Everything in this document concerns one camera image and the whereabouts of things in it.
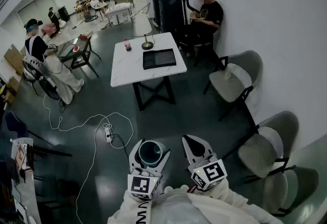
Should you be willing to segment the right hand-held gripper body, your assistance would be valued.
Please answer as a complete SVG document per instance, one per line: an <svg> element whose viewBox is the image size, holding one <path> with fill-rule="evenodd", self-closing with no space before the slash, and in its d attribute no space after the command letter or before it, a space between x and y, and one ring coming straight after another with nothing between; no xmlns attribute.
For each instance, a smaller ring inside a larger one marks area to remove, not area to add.
<svg viewBox="0 0 327 224"><path fill-rule="evenodd" d="M227 178L223 161L217 159L215 154L208 156L201 162L189 166L191 179L196 184L196 189L208 191Z"/></svg>

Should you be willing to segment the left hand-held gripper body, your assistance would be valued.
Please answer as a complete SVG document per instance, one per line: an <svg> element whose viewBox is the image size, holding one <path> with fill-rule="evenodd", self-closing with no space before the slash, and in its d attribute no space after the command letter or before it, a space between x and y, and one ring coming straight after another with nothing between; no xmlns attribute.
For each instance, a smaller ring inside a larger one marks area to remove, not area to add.
<svg viewBox="0 0 327 224"><path fill-rule="evenodd" d="M156 193L161 178L162 174L157 171L131 167L127 190L135 198L151 200Z"/></svg>

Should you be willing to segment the black tray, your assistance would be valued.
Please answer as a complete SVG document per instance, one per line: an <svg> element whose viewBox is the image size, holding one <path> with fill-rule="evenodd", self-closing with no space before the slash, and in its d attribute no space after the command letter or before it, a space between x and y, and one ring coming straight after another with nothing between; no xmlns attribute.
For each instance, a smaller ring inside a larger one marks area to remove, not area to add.
<svg viewBox="0 0 327 224"><path fill-rule="evenodd" d="M176 59L172 48L143 53L143 69L175 66Z"/></svg>

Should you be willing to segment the person's right forearm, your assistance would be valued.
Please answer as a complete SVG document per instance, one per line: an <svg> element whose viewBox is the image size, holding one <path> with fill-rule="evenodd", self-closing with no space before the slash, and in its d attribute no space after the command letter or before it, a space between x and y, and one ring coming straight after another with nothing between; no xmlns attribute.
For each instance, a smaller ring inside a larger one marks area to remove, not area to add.
<svg viewBox="0 0 327 224"><path fill-rule="evenodd" d="M188 198L211 224L283 224L248 199L229 188L228 180L209 191L194 191Z"/></svg>

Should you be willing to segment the white power strip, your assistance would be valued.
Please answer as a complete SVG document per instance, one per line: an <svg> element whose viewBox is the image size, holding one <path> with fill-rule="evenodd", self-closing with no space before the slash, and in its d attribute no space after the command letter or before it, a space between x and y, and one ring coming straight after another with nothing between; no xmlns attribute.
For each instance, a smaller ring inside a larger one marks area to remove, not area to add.
<svg viewBox="0 0 327 224"><path fill-rule="evenodd" d="M107 143L111 143L112 142L112 125L110 123L105 123L103 124L103 128L104 128L104 139Z"/></svg>

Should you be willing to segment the person's white hoodie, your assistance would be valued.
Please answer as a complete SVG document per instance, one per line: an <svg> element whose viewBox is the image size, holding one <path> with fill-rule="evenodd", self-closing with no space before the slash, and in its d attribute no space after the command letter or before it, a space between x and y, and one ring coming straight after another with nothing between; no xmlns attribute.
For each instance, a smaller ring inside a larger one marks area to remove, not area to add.
<svg viewBox="0 0 327 224"><path fill-rule="evenodd" d="M150 224L211 224L188 198L188 189L167 186L152 203Z"/></svg>

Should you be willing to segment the grey folding chair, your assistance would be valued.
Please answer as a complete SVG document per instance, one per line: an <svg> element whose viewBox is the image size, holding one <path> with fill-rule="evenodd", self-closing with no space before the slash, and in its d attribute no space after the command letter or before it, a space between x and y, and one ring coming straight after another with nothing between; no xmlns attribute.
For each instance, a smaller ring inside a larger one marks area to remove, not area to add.
<svg viewBox="0 0 327 224"><path fill-rule="evenodd" d="M224 70L228 64L234 64L242 68L250 77L250 85L245 86L241 79L232 71L231 78L224 80ZM255 51L245 51L240 54L221 57L217 63L214 72L209 74L209 82L203 93L206 93L209 86L212 85L217 93L230 106L221 115L219 121L222 121L234 108L245 103L250 92L257 86L263 72L263 61Z"/></svg>
<svg viewBox="0 0 327 224"><path fill-rule="evenodd" d="M268 175L263 182L262 208L275 217L285 217L306 201L318 184L317 170L295 165Z"/></svg>
<svg viewBox="0 0 327 224"><path fill-rule="evenodd" d="M222 159L238 152L254 182L286 168L299 130L297 116L290 111L277 113L252 127Z"/></svg>

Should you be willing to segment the white marble table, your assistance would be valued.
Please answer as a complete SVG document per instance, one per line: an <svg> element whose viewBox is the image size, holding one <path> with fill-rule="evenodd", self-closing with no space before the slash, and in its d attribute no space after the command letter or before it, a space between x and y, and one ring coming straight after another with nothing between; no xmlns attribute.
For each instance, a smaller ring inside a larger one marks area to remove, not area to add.
<svg viewBox="0 0 327 224"><path fill-rule="evenodd" d="M143 111L152 101L160 99L171 105L175 105L175 98L169 76L185 73L187 67L181 53L170 32L153 36L155 52L172 49L176 65L143 69L143 53L148 53L141 47L141 38L130 41L131 50L125 49L125 43L117 43L114 47L114 55L111 72L111 87L119 87L131 84L140 111Z"/></svg>

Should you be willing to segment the white side table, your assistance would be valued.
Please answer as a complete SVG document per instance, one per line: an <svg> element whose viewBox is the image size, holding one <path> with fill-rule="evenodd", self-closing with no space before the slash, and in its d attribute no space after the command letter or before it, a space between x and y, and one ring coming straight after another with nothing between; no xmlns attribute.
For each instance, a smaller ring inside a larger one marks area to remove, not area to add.
<svg viewBox="0 0 327 224"><path fill-rule="evenodd" d="M11 158L15 160L18 148L21 144L29 144L33 146L32 138L17 138L12 141L12 149L11 149ZM36 200L36 192L34 185L34 172L33 171L25 171L25 180L20 176L19 171L16 166L14 168L18 174L18 183L15 183L12 180L13 187L16 188L17 192L20 194L20 204L24 207L26 216L27 216L27 224L34 224L31 222L32 219L35 220L36 224L42 224L37 200Z"/></svg>

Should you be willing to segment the small printed carton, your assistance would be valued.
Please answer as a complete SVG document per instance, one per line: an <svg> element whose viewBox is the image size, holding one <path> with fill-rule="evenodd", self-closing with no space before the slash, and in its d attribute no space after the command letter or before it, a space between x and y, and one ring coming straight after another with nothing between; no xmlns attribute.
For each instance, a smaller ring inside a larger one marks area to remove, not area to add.
<svg viewBox="0 0 327 224"><path fill-rule="evenodd" d="M15 164L18 170L34 171L34 151L29 144L20 144L15 155Z"/></svg>

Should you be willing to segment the blue folding chair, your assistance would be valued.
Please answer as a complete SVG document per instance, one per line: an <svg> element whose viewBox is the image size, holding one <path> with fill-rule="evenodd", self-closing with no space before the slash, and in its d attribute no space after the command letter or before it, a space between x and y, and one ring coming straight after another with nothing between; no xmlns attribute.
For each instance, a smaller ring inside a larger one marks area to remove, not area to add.
<svg viewBox="0 0 327 224"><path fill-rule="evenodd" d="M35 134L34 132L28 129L28 126L19 119L13 112L8 112L5 116L6 126L9 131L16 132L18 138L28 138L29 135L33 135L34 137L46 142L47 144L53 146L50 142L46 141L39 135Z"/></svg>

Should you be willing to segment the white shade table lamp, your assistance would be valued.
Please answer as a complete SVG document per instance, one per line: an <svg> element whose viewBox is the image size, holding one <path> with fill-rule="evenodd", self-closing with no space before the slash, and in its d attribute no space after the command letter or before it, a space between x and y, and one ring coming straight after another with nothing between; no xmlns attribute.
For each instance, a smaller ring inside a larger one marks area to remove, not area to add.
<svg viewBox="0 0 327 224"><path fill-rule="evenodd" d="M144 39L142 43L143 50L150 50L154 46L154 43L147 38L147 35L151 34L151 32L152 26L147 14L139 13L132 17L132 37Z"/></svg>

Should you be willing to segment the small cardboard box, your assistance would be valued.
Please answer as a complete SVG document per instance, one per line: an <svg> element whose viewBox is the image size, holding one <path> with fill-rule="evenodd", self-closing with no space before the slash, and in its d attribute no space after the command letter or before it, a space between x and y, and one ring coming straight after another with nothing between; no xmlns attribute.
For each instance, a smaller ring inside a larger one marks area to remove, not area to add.
<svg viewBox="0 0 327 224"><path fill-rule="evenodd" d="M13 94L14 96L17 95L18 89L19 89L19 81L15 77L11 77L8 80L6 86L9 89L9 91L11 92L11 94Z"/></svg>

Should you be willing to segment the white work table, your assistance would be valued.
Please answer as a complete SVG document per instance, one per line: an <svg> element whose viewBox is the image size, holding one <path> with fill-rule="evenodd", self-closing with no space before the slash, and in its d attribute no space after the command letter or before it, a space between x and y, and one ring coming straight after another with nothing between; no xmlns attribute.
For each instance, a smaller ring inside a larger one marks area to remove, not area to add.
<svg viewBox="0 0 327 224"><path fill-rule="evenodd" d="M131 7L130 3L119 3L115 5L114 7L108 8L105 11L104 16L108 20L108 24L112 26L111 19L116 18L117 23L119 24L119 16L128 16L130 17L132 15L131 13Z"/></svg>

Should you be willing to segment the pink cushion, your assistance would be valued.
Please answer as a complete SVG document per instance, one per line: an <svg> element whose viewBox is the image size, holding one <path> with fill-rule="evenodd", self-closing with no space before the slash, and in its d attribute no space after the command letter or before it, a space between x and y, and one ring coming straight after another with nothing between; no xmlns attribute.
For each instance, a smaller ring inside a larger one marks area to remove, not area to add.
<svg viewBox="0 0 327 224"><path fill-rule="evenodd" d="M41 27L41 32L44 36L47 35L49 37L52 37L57 33L57 28L53 23L52 24L44 24Z"/></svg>

